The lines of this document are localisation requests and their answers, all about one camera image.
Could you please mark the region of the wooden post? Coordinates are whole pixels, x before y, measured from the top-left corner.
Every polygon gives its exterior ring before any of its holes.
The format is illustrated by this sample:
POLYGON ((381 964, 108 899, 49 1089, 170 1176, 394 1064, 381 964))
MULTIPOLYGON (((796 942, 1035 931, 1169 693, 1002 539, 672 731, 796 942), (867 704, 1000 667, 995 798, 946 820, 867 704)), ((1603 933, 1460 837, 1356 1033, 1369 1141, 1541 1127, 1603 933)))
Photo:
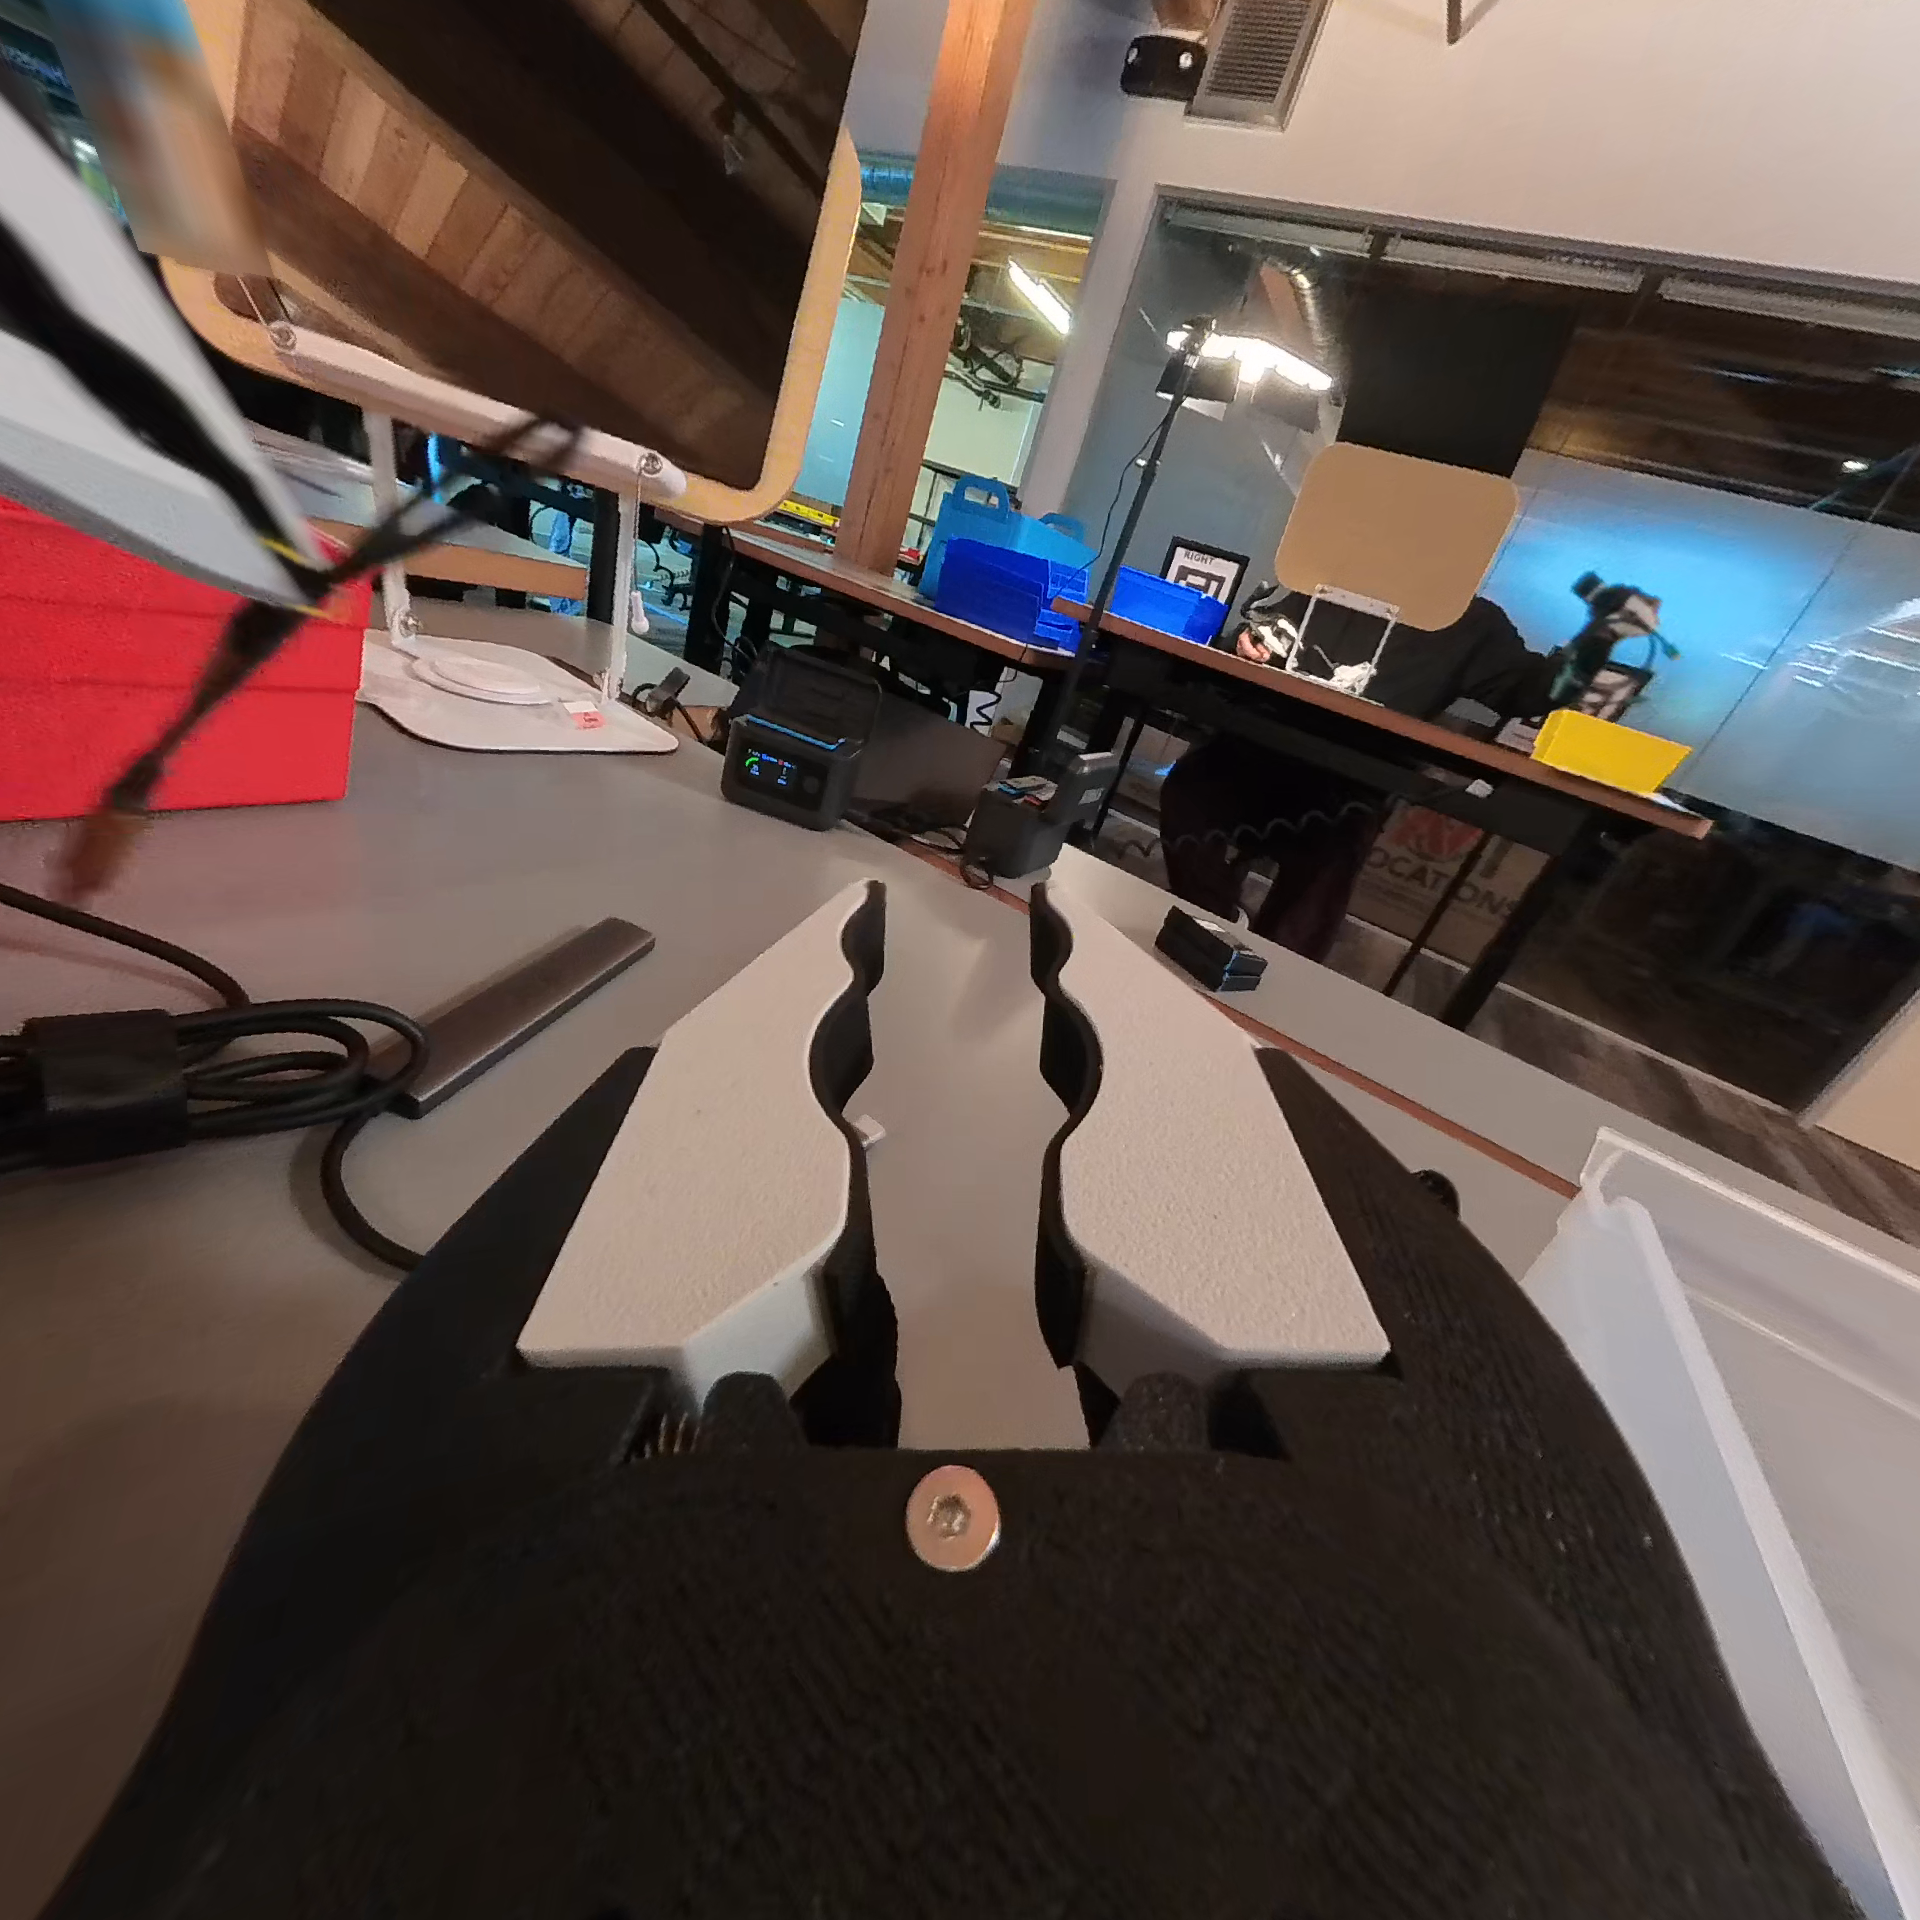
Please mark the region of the wooden post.
POLYGON ((895 573, 1016 97, 1031 3, 954 3, 920 133, 834 553, 895 573))

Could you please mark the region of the small black battery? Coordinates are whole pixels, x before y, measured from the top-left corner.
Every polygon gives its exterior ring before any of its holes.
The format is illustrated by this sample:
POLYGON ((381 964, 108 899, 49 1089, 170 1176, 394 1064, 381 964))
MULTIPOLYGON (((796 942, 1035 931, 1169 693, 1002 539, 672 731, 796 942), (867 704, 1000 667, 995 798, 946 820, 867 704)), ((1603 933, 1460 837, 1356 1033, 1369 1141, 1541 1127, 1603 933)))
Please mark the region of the small black battery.
POLYGON ((1253 992, 1267 971, 1259 951, 1180 905, 1165 911, 1155 947, 1193 985, 1213 996, 1253 992))

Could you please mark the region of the black white tag sign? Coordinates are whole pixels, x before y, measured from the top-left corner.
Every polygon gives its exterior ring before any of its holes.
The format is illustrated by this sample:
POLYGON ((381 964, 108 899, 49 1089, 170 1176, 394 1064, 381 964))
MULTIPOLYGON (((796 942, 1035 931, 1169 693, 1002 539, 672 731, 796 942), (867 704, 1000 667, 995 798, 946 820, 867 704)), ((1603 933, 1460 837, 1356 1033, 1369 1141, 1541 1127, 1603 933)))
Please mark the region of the black white tag sign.
POLYGON ((1213 612, 1204 614, 1208 638, 1212 639, 1224 630, 1227 612, 1239 601, 1248 567, 1251 557, 1242 551, 1175 535, 1169 539, 1161 579, 1212 604, 1213 612))

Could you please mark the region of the black light stand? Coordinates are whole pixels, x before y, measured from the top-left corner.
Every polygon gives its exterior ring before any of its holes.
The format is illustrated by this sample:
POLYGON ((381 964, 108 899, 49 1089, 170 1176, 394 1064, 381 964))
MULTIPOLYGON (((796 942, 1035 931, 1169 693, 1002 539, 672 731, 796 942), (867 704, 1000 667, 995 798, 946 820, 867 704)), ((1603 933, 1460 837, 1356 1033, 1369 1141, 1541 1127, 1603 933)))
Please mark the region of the black light stand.
POLYGON ((1091 611, 1080 619, 1080 639, 1072 671, 1092 665, 1099 644, 1103 617, 1113 605, 1121 567, 1127 563, 1145 503, 1160 480, 1172 428, 1192 399, 1224 403, 1235 406, 1247 392, 1258 395, 1261 384, 1277 379, 1295 392, 1321 399, 1333 392, 1335 376, 1329 368, 1253 331, 1224 328, 1216 317, 1193 317, 1169 336, 1169 361, 1157 395, 1163 399, 1153 431, 1141 443, 1129 469, 1137 473, 1124 501, 1119 539, 1097 575, 1091 611))

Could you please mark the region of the clear acrylic stand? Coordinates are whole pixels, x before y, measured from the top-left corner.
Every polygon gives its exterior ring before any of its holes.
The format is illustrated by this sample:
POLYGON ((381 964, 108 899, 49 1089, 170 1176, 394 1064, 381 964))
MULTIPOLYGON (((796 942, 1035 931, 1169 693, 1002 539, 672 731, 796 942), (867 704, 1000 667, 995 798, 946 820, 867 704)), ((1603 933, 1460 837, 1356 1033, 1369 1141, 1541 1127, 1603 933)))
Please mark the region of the clear acrylic stand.
POLYGON ((1402 624, 1402 605, 1368 591, 1319 585, 1288 597, 1285 624, 1285 671, 1369 699, 1385 643, 1402 624))

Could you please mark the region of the black battery charger box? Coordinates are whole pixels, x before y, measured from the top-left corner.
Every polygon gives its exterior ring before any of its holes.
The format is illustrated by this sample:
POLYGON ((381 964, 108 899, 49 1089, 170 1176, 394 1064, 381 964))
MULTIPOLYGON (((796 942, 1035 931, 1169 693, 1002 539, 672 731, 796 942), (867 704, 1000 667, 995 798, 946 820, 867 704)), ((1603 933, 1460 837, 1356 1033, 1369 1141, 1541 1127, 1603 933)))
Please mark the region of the black battery charger box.
POLYGON ((1112 801, 1119 752, 1080 752, 1060 775, 1000 777, 981 789, 959 855, 973 880, 1023 880, 1047 870, 1076 831, 1112 801))

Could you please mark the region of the yellow plastic bin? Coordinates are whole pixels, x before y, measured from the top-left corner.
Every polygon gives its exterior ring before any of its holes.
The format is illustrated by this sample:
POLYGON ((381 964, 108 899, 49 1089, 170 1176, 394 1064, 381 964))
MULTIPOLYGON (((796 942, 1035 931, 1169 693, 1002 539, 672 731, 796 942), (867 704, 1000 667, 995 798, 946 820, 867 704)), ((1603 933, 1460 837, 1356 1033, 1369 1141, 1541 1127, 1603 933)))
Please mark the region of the yellow plastic bin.
POLYGON ((1561 708, 1543 719, 1530 757, 1559 775, 1652 798, 1692 757, 1692 747, 1589 710, 1561 708))

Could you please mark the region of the clear plastic storage bin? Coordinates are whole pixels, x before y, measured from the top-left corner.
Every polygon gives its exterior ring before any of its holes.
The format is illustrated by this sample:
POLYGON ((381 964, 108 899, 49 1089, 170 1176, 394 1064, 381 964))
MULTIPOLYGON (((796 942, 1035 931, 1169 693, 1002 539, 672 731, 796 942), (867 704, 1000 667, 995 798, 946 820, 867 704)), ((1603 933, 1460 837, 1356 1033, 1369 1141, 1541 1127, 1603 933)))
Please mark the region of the clear plastic storage bin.
POLYGON ((1664 1511, 1768 1761, 1867 1916, 1917 1916, 1917 1291, 1610 1132, 1522 1281, 1664 1511))

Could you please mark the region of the black wall screen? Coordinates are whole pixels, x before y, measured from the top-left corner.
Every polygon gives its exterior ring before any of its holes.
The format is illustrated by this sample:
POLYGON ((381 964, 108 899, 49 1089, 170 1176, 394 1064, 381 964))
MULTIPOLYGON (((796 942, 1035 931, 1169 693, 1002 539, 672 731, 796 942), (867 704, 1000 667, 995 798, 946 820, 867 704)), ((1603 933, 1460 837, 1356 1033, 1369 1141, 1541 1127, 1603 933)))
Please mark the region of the black wall screen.
POLYGON ((1575 310, 1505 296, 1373 291, 1346 336, 1335 438, 1512 478, 1573 340, 1575 310))

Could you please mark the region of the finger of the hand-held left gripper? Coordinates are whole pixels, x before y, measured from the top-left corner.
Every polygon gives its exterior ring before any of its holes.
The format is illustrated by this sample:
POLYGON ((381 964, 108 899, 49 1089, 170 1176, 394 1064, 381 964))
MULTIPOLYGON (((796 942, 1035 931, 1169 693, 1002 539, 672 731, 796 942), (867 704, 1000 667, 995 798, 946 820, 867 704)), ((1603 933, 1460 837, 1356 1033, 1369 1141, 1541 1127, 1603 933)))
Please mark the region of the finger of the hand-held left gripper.
POLYGON ((283 564, 292 585, 329 571, 340 557, 338 551, 329 549, 311 523, 317 539, 316 567, 304 567, 295 551, 282 545, 272 537, 272 511, 244 473, 220 453, 205 428, 192 421, 188 405, 155 365, 129 345, 125 316, 144 294, 138 280, 138 270, 148 267, 144 255, 31 116, 5 103, 3 119, 5 331, 56 356, 143 440, 220 484, 244 515, 257 542, 283 564), (167 449, 152 433, 138 431, 72 368, 74 356, 92 345, 115 348, 136 363, 136 373, 157 399, 184 421, 185 453, 167 449))
MULTIPOLYGON (((139 267, 138 280, 144 294, 125 316, 129 345, 251 481, 272 511, 272 537, 316 567, 316 532, 239 408, 225 363, 180 319, 154 267, 139 267)), ((257 542, 220 484, 143 440, 41 348, 5 331, 3 353, 5 501, 199 585, 290 598, 283 564, 257 542)))

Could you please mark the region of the stack of blue bins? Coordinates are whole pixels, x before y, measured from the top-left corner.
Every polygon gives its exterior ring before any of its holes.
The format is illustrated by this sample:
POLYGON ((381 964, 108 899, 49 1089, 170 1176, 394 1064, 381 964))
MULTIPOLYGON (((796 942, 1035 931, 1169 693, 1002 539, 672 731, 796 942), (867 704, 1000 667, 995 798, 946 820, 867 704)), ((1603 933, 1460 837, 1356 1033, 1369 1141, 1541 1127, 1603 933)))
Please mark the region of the stack of blue bins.
POLYGON ((920 595, 949 617, 1072 655, 1081 629, 1057 604, 1088 604, 1095 559, 1080 520, 1034 519, 1002 480, 964 473, 933 523, 920 595))

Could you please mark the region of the wood framed dark panel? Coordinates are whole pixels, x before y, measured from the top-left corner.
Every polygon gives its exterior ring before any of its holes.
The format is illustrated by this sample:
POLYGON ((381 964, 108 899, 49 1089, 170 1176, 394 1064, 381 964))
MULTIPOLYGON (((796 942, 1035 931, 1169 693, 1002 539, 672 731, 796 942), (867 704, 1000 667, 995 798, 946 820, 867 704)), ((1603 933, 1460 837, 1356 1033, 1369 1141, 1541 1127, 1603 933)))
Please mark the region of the wood framed dark panel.
POLYGON ((860 3, 188 3, 249 271, 203 345, 700 520, 800 473, 857 225, 860 3))

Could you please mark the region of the slim dark grey usb hub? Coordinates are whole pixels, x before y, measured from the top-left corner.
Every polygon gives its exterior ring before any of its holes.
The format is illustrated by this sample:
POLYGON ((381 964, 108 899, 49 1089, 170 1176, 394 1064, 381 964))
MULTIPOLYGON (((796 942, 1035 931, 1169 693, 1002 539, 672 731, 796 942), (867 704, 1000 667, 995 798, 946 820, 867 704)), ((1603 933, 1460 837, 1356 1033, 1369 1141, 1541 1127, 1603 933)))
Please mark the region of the slim dark grey usb hub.
POLYGON ((391 1108, 407 1120, 429 1115, 634 969, 653 947, 649 927, 601 918, 447 999, 418 1017, 425 1064, 391 1108))

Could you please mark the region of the black power station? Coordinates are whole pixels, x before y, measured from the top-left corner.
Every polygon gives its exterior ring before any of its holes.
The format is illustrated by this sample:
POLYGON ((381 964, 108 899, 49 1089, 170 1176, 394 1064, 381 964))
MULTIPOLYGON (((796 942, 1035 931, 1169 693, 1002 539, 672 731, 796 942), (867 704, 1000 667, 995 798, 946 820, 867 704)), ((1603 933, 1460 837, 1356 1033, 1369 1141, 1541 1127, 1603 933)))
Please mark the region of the black power station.
POLYGON ((869 667, 768 646, 727 712, 722 800, 812 831, 842 824, 879 719, 869 667))

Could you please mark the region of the wooden table with black legs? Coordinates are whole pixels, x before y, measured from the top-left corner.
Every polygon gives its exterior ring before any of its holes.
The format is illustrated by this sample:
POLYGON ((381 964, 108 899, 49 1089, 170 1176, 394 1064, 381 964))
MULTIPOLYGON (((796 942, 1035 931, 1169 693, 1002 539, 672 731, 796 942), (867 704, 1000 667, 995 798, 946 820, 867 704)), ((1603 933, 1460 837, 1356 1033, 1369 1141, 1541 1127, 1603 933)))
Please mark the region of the wooden table with black legs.
POLYGON ((1059 710, 1068 653, 937 611, 895 573, 857 567, 828 545, 752 525, 711 527, 697 579, 716 595, 714 619, 737 624, 727 662, 738 678, 768 644, 809 643, 879 669, 895 689, 935 701, 961 721, 1013 731, 1059 710))
POLYGON ((1617 833, 1666 831, 1696 843, 1715 823, 1661 795, 1635 795, 1567 775, 1493 741, 1369 704, 1271 665, 1247 662, 1216 646, 1177 639, 1127 617, 1080 614, 1072 655, 1041 649, 1039 662, 1060 665, 1059 689, 1039 705, 1025 747, 1042 752, 1083 687, 1097 697, 1088 734, 1092 750, 1112 747, 1122 726, 1163 715, 1295 757, 1314 769, 1363 784, 1385 800, 1445 814, 1490 840, 1543 855, 1543 869, 1514 902, 1479 958, 1456 982, 1443 1023, 1469 1028, 1501 988, 1551 900, 1600 840, 1617 833))

